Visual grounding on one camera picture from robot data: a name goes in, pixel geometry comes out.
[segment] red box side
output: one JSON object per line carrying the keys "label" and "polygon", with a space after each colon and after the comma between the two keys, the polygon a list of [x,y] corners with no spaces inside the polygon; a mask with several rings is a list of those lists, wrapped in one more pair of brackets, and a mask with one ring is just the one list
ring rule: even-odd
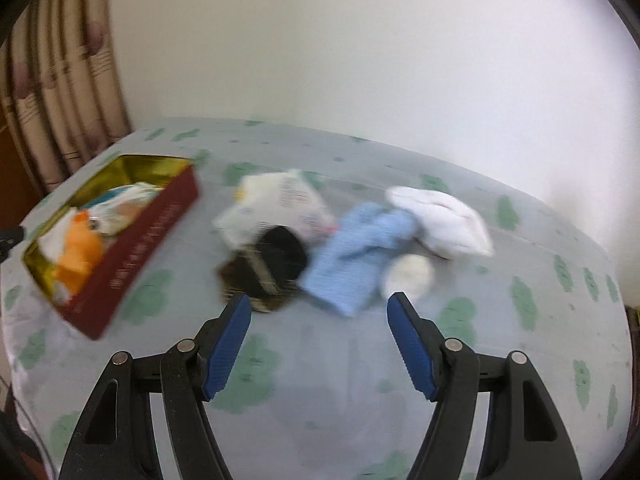
{"label": "red box side", "polygon": [[118,236],[63,317],[98,339],[140,269],[197,197],[193,166],[188,166]]}

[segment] beige curtain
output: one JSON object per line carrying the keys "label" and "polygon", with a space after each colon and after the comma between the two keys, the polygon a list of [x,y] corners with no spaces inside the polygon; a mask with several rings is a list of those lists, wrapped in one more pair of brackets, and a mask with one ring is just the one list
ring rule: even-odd
{"label": "beige curtain", "polygon": [[45,194],[130,132],[108,0],[33,0],[0,47],[0,100]]}

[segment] tablecloth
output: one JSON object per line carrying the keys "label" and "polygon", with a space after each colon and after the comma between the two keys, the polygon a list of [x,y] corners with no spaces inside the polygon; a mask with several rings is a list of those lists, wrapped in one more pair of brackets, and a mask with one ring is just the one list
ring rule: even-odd
{"label": "tablecloth", "polygon": [[[124,153],[193,158],[202,195],[94,342],[47,305],[21,257],[37,226]],[[593,240],[539,200],[442,160],[306,128],[191,118],[136,131],[87,164],[24,219],[27,240],[2,264],[4,341],[15,397],[34,428],[23,415],[20,423],[37,433],[56,470],[114,352],[165,352],[220,313],[213,273],[230,251],[211,220],[233,203],[243,175],[289,168],[305,171],[336,216],[367,200],[383,203],[389,186],[442,190],[475,208],[490,228],[495,257],[431,256],[435,285],[414,306],[477,352],[525,351],[558,407],[584,478],[606,471],[628,429],[632,354],[612,264]],[[305,295],[273,314],[254,314],[226,389],[206,404],[238,480],[404,479],[433,408],[412,387],[382,298],[345,319]],[[487,408],[488,394],[481,394],[465,480],[475,478]],[[164,477],[178,479],[158,395],[152,415]]]}

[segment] white wall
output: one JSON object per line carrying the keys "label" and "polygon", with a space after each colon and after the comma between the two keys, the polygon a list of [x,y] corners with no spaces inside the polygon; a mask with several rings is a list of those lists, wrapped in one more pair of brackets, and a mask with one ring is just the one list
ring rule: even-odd
{"label": "white wall", "polygon": [[567,216],[640,304],[640,52],[606,0],[111,0],[111,13],[134,126],[252,118],[443,158]]}

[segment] orange object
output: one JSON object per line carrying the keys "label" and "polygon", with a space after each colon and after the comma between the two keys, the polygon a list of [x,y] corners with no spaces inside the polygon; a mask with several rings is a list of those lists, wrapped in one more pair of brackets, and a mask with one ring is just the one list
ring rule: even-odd
{"label": "orange object", "polygon": [[53,277],[76,295],[100,263],[104,244],[100,235],[89,227],[89,213],[79,212],[71,222],[65,235],[65,251],[60,256]]}

